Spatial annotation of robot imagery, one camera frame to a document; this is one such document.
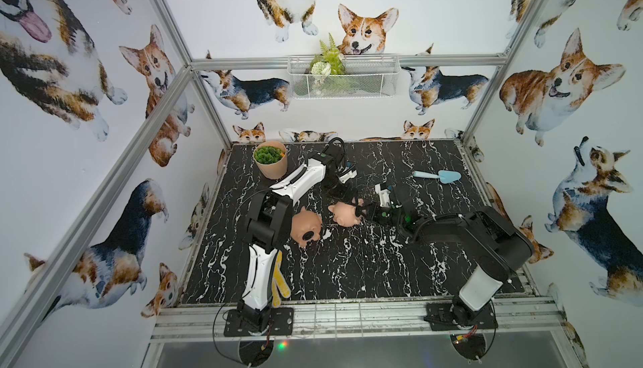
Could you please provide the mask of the pink piggy bank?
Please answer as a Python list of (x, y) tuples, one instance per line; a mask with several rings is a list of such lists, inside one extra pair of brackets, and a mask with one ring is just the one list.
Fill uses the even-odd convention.
[(317, 242), (321, 239), (322, 228), (322, 217), (302, 207), (292, 219), (291, 238), (300, 248), (305, 248), (309, 242)]
[(363, 199), (358, 199), (357, 204), (348, 204), (338, 202), (328, 207), (329, 212), (333, 214), (333, 222), (341, 227), (354, 227), (362, 223), (362, 218), (358, 215), (358, 207), (363, 205)]

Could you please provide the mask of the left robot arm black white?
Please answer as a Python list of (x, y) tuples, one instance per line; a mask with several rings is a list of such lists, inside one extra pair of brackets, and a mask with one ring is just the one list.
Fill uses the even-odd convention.
[(348, 181), (356, 173), (356, 166), (346, 160), (344, 141), (335, 137), (286, 178), (251, 197), (242, 227), (251, 261), (246, 288), (237, 304), (243, 321), (259, 331), (268, 325), (276, 257), (290, 237), (294, 206), (317, 185), (337, 201), (351, 200), (355, 195)]

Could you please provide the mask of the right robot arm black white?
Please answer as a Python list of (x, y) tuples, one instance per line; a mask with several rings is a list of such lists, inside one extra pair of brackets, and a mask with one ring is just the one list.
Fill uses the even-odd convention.
[(409, 244), (458, 243), (477, 264), (452, 300), (450, 314), (459, 324), (473, 320), (534, 254), (534, 245), (493, 207), (423, 217), (400, 187), (376, 192), (379, 201), (355, 203), (356, 217), (393, 228)]

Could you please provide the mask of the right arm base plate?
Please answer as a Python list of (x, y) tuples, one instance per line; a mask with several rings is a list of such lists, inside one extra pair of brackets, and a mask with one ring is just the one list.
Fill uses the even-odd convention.
[(495, 329), (496, 317), (488, 303), (479, 311), (452, 303), (427, 304), (424, 321), (435, 331)]

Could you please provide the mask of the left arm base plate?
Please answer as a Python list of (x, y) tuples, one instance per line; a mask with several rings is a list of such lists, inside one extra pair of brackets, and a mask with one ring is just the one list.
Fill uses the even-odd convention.
[(258, 310), (244, 307), (229, 311), (224, 320), (225, 337), (290, 336), (293, 332), (294, 309), (267, 306)]

